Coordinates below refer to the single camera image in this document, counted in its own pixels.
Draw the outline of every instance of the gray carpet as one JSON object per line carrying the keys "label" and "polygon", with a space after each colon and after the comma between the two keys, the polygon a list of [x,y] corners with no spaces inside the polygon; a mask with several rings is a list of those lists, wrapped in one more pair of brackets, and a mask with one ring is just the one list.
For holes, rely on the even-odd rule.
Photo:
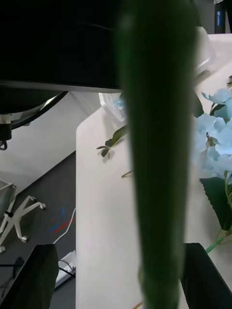
{"label": "gray carpet", "polygon": [[[11,231],[4,243],[6,252],[0,254],[0,264],[14,263],[19,256],[26,260],[36,244],[52,243],[64,233],[67,226],[57,232],[50,229],[55,225],[65,225],[75,208],[75,153],[22,191],[17,196],[15,207],[28,195],[36,197],[46,204],[47,208],[35,209],[21,221],[22,235],[29,236],[28,243],[22,243],[16,237],[15,230]],[[75,250],[75,223],[72,223],[69,232],[56,243],[56,249],[59,259]],[[0,268],[0,286],[11,274],[11,268]],[[56,289],[50,308],[75,308],[75,279],[70,278]]]}

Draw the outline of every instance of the white power strip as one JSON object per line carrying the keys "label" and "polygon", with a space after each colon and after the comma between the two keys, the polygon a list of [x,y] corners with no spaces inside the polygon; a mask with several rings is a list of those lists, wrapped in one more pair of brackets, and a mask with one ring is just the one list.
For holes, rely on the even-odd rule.
{"label": "white power strip", "polygon": [[[76,269],[76,251],[70,252],[68,255],[64,256],[60,261],[59,261],[59,267],[70,272],[70,273],[75,273]],[[66,274],[66,272],[62,271],[61,269],[59,270],[57,279],[56,279],[56,285],[55,288],[57,288],[60,284],[65,282],[67,279],[70,278],[69,274]]]}

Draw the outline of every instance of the chair caster wheel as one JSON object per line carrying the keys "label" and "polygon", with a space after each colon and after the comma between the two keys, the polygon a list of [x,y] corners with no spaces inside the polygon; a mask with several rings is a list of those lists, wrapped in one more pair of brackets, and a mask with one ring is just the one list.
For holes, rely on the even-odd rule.
{"label": "chair caster wheel", "polygon": [[6,251],[6,248],[4,246],[0,246],[0,253]]}
{"label": "chair caster wheel", "polygon": [[27,241],[28,241],[27,236],[23,236],[22,239],[21,239],[21,241],[22,241],[22,242],[27,242]]}

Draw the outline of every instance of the flower petal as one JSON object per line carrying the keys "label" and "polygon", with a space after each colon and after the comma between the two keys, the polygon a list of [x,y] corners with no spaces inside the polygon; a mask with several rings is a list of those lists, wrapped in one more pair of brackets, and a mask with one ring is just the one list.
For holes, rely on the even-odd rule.
{"label": "flower petal", "polygon": [[195,130],[199,133],[206,134],[206,132],[214,129],[216,120],[216,117],[204,113],[200,117],[195,118]]}
{"label": "flower petal", "polygon": [[218,117],[217,120],[214,123],[214,129],[212,130],[212,132],[209,132],[209,135],[217,138],[216,136],[222,131],[224,130],[226,127],[226,123],[225,120],[223,118]]}

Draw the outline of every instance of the black object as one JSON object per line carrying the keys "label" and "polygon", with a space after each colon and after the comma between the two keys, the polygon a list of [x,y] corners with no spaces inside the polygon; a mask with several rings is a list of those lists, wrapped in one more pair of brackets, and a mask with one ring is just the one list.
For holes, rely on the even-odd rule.
{"label": "black object", "polygon": [[1,5],[1,85],[118,88],[114,28],[121,0]]}
{"label": "black object", "polygon": [[54,245],[37,245],[20,269],[0,309],[49,309],[58,275]]}
{"label": "black object", "polygon": [[224,0],[224,1],[230,25],[230,31],[232,32],[232,1],[231,0]]}
{"label": "black object", "polygon": [[204,248],[186,244],[181,284],[189,309],[231,309],[232,293]]}
{"label": "black object", "polygon": [[62,270],[63,272],[65,272],[66,274],[70,275],[71,277],[73,278],[76,278],[76,275],[75,274],[72,274],[70,273],[69,271],[65,270],[65,269],[62,269],[61,267],[59,267],[60,270]]}
{"label": "black object", "polygon": [[45,112],[47,112],[48,110],[50,110],[53,106],[55,106],[58,102],[60,102],[61,99],[63,99],[66,95],[67,95],[68,91],[64,91],[62,93],[60,93],[58,96],[56,96],[48,105],[46,105],[45,107],[43,107],[40,111],[36,112],[34,115],[32,115],[31,117],[20,121],[16,124],[12,125],[12,130],[17,129],[18,127],[21,126],[25,126],[28,123],[32,122],[33,120],[37,119],[38,117],[40,117],[41,115],[43,115]]}

